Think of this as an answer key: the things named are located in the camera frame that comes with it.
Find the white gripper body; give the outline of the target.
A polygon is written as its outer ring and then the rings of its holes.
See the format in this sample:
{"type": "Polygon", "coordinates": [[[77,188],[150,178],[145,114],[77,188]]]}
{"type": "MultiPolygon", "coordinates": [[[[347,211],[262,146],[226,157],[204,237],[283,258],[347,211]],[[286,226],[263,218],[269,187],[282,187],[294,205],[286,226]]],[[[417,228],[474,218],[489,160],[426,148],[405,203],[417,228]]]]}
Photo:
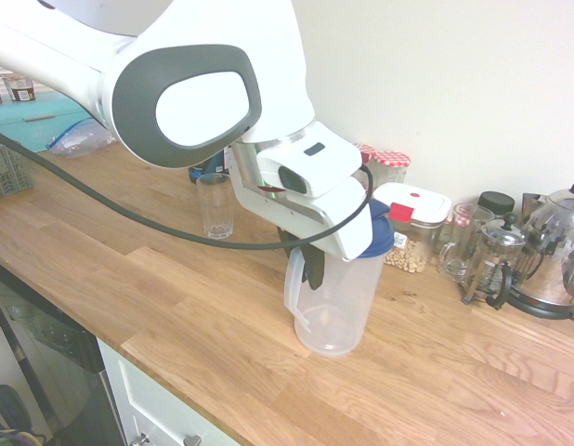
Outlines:
{"type": "Polygon", "coordinates": [[[228,148],[228,170],[240,205],[298,239],[318,235],[342,223],[354,211],[361,212],[338,231],[312,244],[321,251],[344,260],[359,257],[372,242],[370,207],[363,203],[366,191],[353,177],[318,198],[294,191],[260,190],[249,165],[254,154],[238,144],[228,148]]]}

